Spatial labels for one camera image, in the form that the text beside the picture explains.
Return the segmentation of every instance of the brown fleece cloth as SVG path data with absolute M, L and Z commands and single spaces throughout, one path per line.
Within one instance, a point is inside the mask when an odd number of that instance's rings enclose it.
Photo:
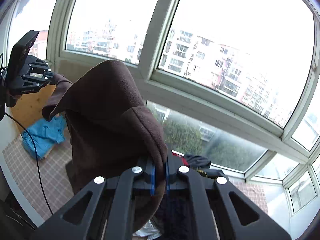
M 42 115 L 50 121 L 65 112 L 72 145 L 66 169 L 75 194 L 96 176 L 119 176 L 136 166 L 140 156 L 152 157 L 156 195 L 137 203 L 135 232 L 153 216 L 164 194 L 167 147 L 162 126 L 121 61 L 102 62 L 73 85 L 59 74 L 53 77 L 57 86 Z

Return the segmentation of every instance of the white bolt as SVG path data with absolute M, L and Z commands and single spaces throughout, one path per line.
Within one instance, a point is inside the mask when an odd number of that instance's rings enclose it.
M 223 185 L 227 183 L 227 179 L 225 177 L 217 177 L 217 182 Z
M 142 171 L 142 168 L 139 166 L 135 166 L 132 168 L 133 173 L 140 173 Z
M 189 172 L 189 168 L 187 166 L 180 166 L 179 171 L 182 173 L 187 173 Z
M 95 177 L 95 178 L 94 178 L 94 182 L 95 182 L 96 184 L 101 184 L 101 183 L 104 182 L 104 178 L 101 177 L 101 176 Z

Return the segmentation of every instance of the cable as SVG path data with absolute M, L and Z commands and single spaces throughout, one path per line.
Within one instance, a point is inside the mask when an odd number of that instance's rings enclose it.
M 5 115 L 6 115 L 7 117 L 11 118 L 12 120 L 14 120 L 18 125 L 20 125 L 20 126 L 26 131 L 26 133 L 30 136 L 30 138 L 31 138 L 31 140 L 32 140 L 33 147 L 35 148 L 35 153 L 36 153 L 36 161 L 37 161 L 37 167 L 38 167 L 38 174 L 39 174 L 40 186 L 41 186 L 41 189 L 42 189 L 42 193 L 43 193 L 45 202 L 47 203 L 48 208 L 49 208 L 51 214 L 53 215 L 53 212 L 52 212 L 52 210 L 51 210 L 51 208 L 50 208 L 50 206 L 49 206 L 49 203 L 48 203 L 48 201 L 47 201 L 47 198 L 46 198 L 46 196 L 45 196 L 45 193 L 44 193 L 44 190 L 43 190 L 43 186 L 42 186 L 42 181 L 41 181 L 41 176 L 40 176 L 40 169 L 39 169 L 39 161 L 38 161 L 38 155 L 37 155 L 37 150 L 36 150 L 36 144 L 35 144 L 32 136 L 31 136 L 31 134 L 27 131 L 26 128 L 24 128 L 24 126 L 23 126 L 21 123 L 19 123 L 17 120 L 15 120 L 15 119 L 14 119 L 12 116 L 10 116 L 9 114 L 5 113 Z

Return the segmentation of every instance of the wooden board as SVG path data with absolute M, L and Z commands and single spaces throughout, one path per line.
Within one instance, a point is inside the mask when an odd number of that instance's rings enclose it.
M 48 98 L 52 95 L 56 86 L 47 85 L 38 93 L 26 94 L 18 99 L 15 107 L 11 108 L 12 116 L 25 128 L 29 127 L 39 119 L 43 118 L 41 111 Z M 17 124 L 20 132 L 23 128 Z

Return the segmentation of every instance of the white window frame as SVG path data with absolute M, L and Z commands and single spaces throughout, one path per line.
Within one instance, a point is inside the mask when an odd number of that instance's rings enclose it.
M 2 13 L 4 11 L 10 12 L 5 6 L 8 7 L 8 4 L 13 1 L 6 0 L 0 7 L 0 19 L 3 18 Z M 318 66 L 320 57 L 320 6 L 316 0 L 303 1 L 314 14 L 314 53 L 310 62 L 310 70 L 305 88 L 295 111 L 284 129 L 221 93 L 180 76 L 157 69 L 179 0 L 158 0 L 145 37 L 144 49 L 141 52 L 139 65 L 125 64 L 144 99 L 149 99 L 267 148 L 268 151 L 263 157 L 257 160 L 244 173 L 232 171 L 241 174 L 243 178 L 246 176 L 246 180 L 251 179 L 278 184 L 278 180 L 254 176 L 268 164 L 272 159 L 271 156 L 275 153 L 280 153 L 299 162 L 300 164 L 283 181 L 280 181 L 287 188 L 299 178 L 300 174 L 310 169 L 310 160 L 320 152 L 320 138 L 310 152 L 291 138 L 308 109 L 320 73 L 320 70 L 316 67 Z M 65 49 L 68 26 L 75 2 L 76 0 L 56 1 L 47 43 L 47 61 L 51 69 L 65 74 L 71 81 L 77 80 L 93 66 L 106 60 L 102 56 L 88 55 Z M 12 16 L 7 20 L 8 26 L 10 26 L 11 18 Z M 7 40 L 4 41 L 4 64 L 7 63 L 6 43 Z M 320 186 L 318 182 L 316 184 L 316 194 L 319 195 Z

